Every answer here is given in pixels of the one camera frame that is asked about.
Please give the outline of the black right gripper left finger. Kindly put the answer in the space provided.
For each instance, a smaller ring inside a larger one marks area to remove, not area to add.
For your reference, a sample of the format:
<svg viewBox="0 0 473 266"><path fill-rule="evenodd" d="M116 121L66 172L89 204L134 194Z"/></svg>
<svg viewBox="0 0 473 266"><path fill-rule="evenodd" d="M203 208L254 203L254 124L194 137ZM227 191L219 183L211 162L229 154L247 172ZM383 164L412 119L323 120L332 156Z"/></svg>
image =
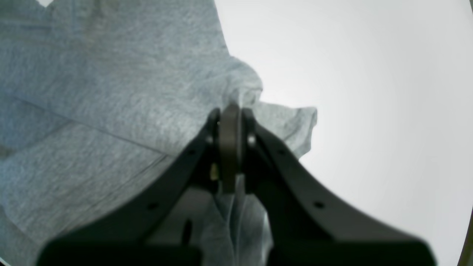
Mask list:
<svg viewBox="0 0 473 266"><path fill-rule="evenodd" d="M198 135L152 184L94 222L50 241L39 266L201 266L201 217L217 192L235 192L242 110L211 111Z"/></svg>

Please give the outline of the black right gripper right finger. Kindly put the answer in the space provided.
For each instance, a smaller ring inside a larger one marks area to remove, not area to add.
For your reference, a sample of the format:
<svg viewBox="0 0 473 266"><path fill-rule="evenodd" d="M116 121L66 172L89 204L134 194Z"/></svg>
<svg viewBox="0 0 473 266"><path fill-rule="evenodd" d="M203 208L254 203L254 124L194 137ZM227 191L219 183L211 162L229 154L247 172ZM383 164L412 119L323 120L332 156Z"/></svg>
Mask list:
<svg viewBox="0 0 473 266"><path fill-rule="evenodd" d="M434 266L422 239L351 206L318 182L288 146L241 112L246 191L264 206L273 239L267 266Z"/></svg>

